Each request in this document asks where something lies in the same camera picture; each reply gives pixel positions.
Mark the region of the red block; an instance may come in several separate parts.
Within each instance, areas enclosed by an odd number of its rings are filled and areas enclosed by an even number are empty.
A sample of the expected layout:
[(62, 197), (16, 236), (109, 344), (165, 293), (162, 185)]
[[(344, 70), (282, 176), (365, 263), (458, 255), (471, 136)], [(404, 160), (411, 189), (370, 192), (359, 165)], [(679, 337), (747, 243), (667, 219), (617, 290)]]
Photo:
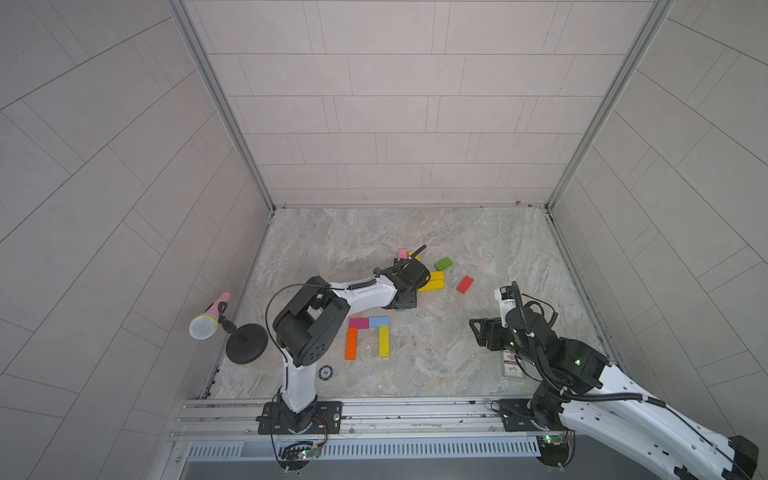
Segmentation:
[(470, 276), (465, 276), (457, 285), (456, 290), (461, 294), (466, 294), (474, 283), (474, 279)]

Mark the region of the light blue block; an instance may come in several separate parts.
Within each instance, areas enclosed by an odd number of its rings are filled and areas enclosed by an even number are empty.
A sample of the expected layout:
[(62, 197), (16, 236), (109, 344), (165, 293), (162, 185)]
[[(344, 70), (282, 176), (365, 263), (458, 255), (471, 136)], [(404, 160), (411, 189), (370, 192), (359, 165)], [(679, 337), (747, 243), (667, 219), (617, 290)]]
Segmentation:
[(368, 326), (370, 328), (388, 327), (390, 325), (389, 318), (385, 316), (369, 317)]

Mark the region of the magenta block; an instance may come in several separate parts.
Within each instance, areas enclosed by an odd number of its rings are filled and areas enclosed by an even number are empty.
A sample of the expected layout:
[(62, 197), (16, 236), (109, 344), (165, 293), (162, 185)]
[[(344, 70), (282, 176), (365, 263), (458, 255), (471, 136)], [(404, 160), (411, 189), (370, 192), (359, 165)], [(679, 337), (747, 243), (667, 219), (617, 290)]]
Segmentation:
[(369, 318), (350, 318), (349, 328), (358, 329), (358, 330), (367, 330), (370, 328), (370, 319)]

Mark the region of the orange block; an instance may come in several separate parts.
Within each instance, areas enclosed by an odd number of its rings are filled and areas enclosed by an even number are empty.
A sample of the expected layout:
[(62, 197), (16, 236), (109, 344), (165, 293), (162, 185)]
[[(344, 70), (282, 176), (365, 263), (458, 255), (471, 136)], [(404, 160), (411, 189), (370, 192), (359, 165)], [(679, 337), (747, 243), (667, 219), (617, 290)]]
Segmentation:
[(357, 356), (357, 340), (358, 340), (358, 329), (357, 328), (348, 328), (347, 329), (347, 337), (346, 337), (346, 344), (345, 344), (345, 352), (344, 352), (344, 358), (346, 360), (355, 360)]

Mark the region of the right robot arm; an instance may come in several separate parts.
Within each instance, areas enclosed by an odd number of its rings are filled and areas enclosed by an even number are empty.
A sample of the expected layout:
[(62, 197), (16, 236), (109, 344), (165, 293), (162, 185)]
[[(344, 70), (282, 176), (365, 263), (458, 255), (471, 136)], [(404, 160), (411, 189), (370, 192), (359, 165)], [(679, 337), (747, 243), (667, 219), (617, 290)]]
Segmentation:
[(565, 466), (574, 448), (570, 432), (588, 435), (664, 479), (751, 479), (758, 447), (746, 437), (726, 437), (689, 419), (625, 374), (588, 344), (553, 329), (549, 303), (512, 283), (495, 291), (500, 314), (471, 319), (479, 346), (529, 363), (538, 387), (527, 399), (495, 400), (506, 423), (541, 431), (540, 460)]

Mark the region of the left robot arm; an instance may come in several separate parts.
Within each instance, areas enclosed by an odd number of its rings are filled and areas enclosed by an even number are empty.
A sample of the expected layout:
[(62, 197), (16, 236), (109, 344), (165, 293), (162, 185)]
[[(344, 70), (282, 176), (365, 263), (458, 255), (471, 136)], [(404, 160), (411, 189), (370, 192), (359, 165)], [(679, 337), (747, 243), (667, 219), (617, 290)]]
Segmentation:
[(416, 258), (425, 249), (422, 245), (408, 258), (376, 268), (366, 280), (334, 283), (314, 276), (300, 285), (272, 324), (276, 345), (285, 358), (283, 406), (300, 414), (316, 401), (316, 363), (348, 317), (373, 308), (417, 306), (418, 290), (431, 278), (429, 269)]

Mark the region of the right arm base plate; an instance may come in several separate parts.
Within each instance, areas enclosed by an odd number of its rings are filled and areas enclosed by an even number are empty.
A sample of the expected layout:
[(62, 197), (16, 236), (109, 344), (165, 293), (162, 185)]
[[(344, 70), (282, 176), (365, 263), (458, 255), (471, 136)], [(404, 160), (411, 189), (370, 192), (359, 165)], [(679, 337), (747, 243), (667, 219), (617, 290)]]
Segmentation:
[(506, 432), (565, 430), (557, 401), (541, 397), (500, 399), (492, 403), (492, 410), (501, 418)]

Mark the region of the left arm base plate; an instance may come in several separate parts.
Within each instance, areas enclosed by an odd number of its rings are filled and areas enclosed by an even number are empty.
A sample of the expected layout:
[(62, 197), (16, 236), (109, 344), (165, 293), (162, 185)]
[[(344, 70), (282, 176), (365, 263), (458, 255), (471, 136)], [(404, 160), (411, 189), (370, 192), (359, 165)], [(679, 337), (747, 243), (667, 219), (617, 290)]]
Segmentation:
[(299, 413), (293, 412), (282, 400), (268, 402), (259, 421), (259, 435), (338, 434), (343, 403), (318, 401), (310, 403)]

